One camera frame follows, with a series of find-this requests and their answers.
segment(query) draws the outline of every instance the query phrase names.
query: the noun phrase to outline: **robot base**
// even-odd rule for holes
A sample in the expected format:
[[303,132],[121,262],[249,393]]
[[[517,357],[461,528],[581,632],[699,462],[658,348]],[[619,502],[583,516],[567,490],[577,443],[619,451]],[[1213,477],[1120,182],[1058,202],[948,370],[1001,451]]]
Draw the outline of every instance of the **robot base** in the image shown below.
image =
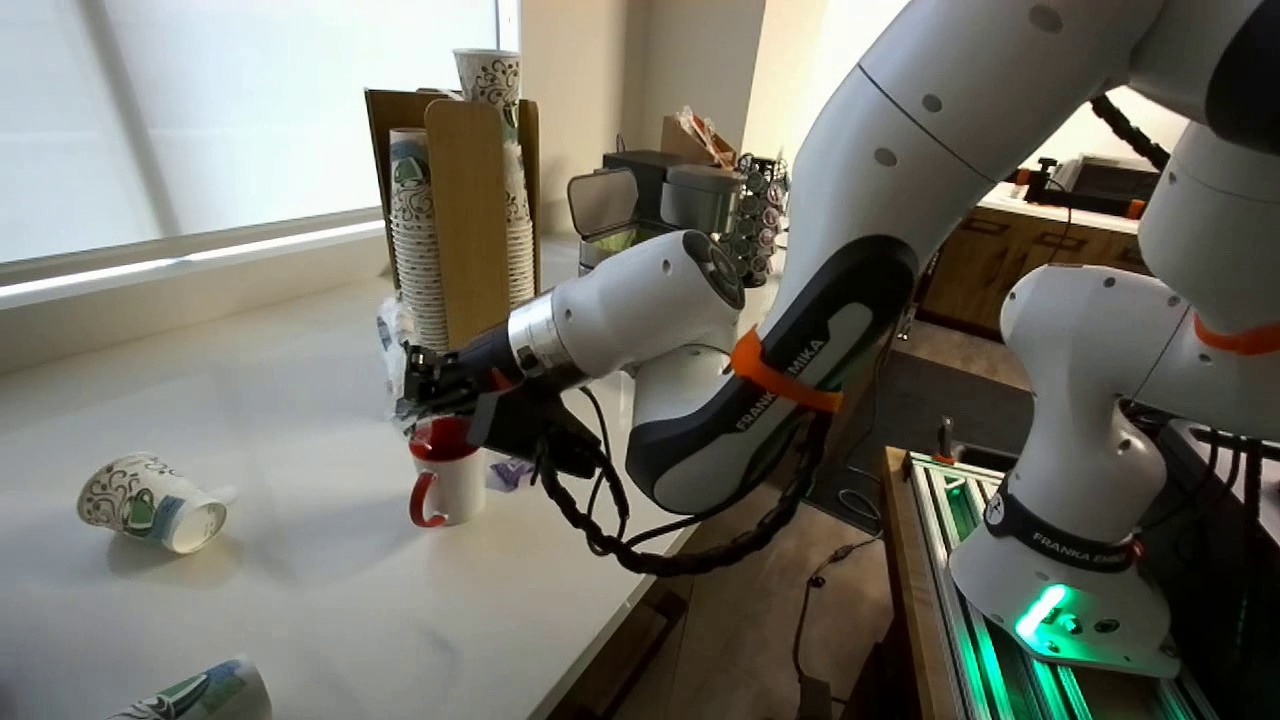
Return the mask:
[[995,541],[982,522],[951,550],[948,573],[982,617],[1049,664],[1162,679],[1179,672],[1179,660],[1167,649],[1167,602],[1137,575],[1137,568],[1070,568],[1027,545]]

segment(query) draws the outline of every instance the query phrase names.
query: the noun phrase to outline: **window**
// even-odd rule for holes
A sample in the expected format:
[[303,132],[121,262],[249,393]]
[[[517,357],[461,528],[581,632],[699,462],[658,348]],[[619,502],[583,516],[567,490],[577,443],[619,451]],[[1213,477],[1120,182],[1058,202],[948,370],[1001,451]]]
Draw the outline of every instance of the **window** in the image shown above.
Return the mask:
[[491,44],[517,0],[0,0],[0,266],[371,214],[364,87]]

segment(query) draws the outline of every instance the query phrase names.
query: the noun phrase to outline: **orange band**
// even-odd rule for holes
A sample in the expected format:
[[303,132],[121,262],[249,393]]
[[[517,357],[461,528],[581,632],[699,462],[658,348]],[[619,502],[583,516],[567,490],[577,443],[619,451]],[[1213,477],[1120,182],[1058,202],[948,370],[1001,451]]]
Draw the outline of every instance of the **orange band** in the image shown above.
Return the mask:
[[794,377],[768,366],[763,340],[755,328],[733,344],[733,370],[761,383],[774,396],[801,403],[801,407],[841,413],[841,403],[845,403],[845,393],[820,393],[820,389],[795,383]]
[[1197,314],[1197,336],[1207,348],[1233,350],[1233,357],[1263,357],[1263,350],[1280,350],[1280,325],[1263,325],[1251,333],[1217,333]]

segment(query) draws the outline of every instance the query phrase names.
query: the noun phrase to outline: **white table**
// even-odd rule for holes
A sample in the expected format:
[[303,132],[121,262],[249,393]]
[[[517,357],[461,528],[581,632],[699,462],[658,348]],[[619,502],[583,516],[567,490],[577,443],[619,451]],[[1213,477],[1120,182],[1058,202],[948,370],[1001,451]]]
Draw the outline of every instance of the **white table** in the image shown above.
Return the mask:
[[[0,380],[0,717],[108,717],[251,655],[276,717],[535,717],[646,590],[539,486],[419,531],[361,283]],[[606,389],[611,434],[629,380]],[[171,559],[75,518],[106,460],[237,485]],[[634,528],[668,518],[639,501]]]

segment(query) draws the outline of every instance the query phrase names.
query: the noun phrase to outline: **green light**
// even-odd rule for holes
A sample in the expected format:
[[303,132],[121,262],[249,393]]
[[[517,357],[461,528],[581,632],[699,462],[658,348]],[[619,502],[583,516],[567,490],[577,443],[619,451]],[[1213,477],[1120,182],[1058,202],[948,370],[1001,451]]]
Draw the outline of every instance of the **green light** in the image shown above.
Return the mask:
[[1049,582],[1035,596],[1035,602],[1017,618],[1017,635],[1026,635],[1032,644],[1035,626],[1043,622],[1049,612],[1058,612],[1062,600],[1070,600],[1070,582]]

